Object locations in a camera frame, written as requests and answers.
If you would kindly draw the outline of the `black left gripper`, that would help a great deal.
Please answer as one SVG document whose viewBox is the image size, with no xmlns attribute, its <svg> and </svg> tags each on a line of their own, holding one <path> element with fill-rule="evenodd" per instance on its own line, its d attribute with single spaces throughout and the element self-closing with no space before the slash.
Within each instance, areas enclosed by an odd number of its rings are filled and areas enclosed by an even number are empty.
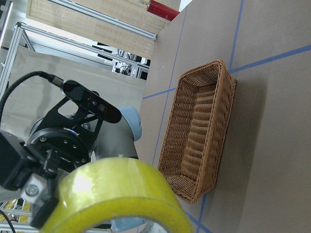
<svg viewBox="0 0 311 233">
<path fill-rule="evenodd" d="M 104 121 L 102 112 L 78 105 L 69 116 L 59 109 L 69 102 L 59 101 L 23 140 L 0 132 L 0 183 L 25 184 L 20 191 L 32 205 L 31 226 L 43 228 L 57 204 L 59 169 L 71 172 L 90 162 L 89 154 Z"/>
</svg>

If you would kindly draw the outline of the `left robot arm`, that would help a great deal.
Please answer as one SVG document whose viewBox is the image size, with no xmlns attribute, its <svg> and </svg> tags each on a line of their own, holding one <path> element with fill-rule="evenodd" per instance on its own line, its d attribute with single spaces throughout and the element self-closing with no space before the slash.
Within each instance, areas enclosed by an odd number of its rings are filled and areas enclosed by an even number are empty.
<svg viewBox="0 0 311 233">
<path fill-rule="evenodd" d="M 134 107 L 79 103 L 72 115 L 60 113 L 64 98 L 37 120 L 26 140 L 0 133 L 0 200 L 24 199 L 32 204 L 31 226 L 42 229 L 60 203 L 60 183 L 76 169 L 110 157 L 137 158 L 140 117 Z"/>
</svg>

